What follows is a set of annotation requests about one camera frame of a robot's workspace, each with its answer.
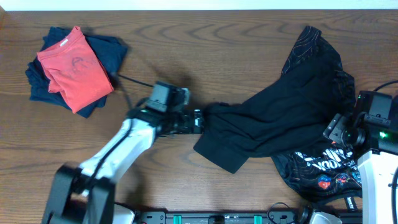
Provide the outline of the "plain black t-shirt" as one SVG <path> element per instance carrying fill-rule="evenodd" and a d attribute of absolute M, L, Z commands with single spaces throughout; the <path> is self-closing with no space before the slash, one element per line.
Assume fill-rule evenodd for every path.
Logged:
<path fill-rule="evenodd" d="M 235 173 L 252 157 L 307 151 L 323 142 L 327 124 L 341 110 L 335 88 L 339 53 L 318 49 L 298 67 L 240 105 L 212 104 L 194 150 Z"/>

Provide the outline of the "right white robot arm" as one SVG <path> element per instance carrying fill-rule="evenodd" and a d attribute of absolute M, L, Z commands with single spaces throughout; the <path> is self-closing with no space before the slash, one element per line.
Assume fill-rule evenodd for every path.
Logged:
<path fill-rule="evenodd" d="M 336 114 L 323 136 L 357 155 L 363 223 L 397 223 L 397 120 L 392 96 L 361 91 L 350 115 Z"/>

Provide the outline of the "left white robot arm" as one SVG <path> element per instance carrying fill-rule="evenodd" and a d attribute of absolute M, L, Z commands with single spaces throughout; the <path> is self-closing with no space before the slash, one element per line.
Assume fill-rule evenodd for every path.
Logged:
<path fill-rule="evenodd" d="M 201 110 L 188 110 L 190 91 L 164 82 L 126 114 L 117 134 L 93 157 L 56 171 L 42 224 L 134 223 L 135 213 L 115 202 L 116 184 L 160 136 L 200 134 Z"/>

